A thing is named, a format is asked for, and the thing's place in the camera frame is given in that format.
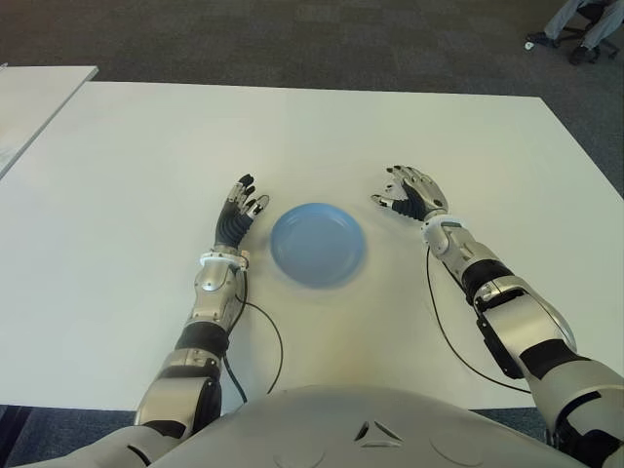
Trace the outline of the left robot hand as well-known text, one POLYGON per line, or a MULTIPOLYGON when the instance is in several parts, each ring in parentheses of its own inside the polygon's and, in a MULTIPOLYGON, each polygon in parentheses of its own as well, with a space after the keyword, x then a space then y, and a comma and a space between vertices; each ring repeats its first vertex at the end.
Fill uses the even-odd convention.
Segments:
POLYGON ((243 175, 229 191, 220 211, 214 234, 216 246, 238 249, 254 220, 269 204, 268 195, 254 198, 254 177, 243 175))

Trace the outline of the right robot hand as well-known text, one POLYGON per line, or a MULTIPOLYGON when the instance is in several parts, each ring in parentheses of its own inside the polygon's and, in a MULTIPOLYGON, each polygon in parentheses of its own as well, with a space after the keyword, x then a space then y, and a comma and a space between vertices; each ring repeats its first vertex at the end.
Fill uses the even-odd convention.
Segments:
POLYGON ((422 222, 435 215, 449 213, 449 204, 444 193, 429 175, 401 165, 389 167, 386 171, 398 183, 405 197, 394 199, 379 194, 371 195, 371 200, 379 207, 422 222))

